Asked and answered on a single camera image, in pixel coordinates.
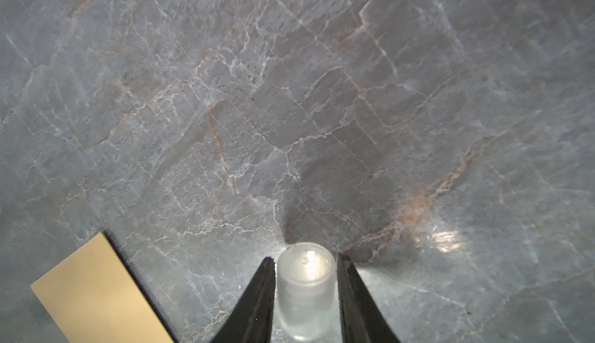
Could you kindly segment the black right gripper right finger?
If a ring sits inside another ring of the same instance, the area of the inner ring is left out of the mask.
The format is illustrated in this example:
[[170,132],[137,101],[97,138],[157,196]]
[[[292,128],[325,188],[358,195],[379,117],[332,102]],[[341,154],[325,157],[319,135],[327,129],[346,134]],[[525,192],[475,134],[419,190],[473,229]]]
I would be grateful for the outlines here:
[[337,281],[342,341],[400,343],[349,256],[339,253]]

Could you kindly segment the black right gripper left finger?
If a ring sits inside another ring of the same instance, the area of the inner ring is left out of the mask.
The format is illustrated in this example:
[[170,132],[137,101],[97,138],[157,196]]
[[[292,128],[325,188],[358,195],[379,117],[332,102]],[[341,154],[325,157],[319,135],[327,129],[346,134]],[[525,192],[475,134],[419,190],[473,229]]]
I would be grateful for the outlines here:
[[274,260],[261,262],[226,323],[211,342],[269,343],[273,327],[276,274]]

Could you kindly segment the white glue stick cap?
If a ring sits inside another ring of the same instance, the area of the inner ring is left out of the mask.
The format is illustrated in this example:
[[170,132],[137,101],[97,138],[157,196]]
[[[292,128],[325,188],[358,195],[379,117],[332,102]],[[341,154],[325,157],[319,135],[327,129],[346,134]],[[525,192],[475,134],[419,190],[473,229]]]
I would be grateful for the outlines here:
[[281,327],[296,341],[328,331],[335,308],[336,261],[313,242],[286,248],[277,260],[277,307]]

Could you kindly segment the tan paper envelope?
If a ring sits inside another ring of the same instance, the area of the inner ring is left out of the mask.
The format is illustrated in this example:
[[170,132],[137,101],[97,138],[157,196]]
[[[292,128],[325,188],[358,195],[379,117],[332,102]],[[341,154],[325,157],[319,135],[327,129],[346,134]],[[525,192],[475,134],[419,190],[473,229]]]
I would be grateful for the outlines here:
[[104,234],[31,285],[69,342],[172,342]]

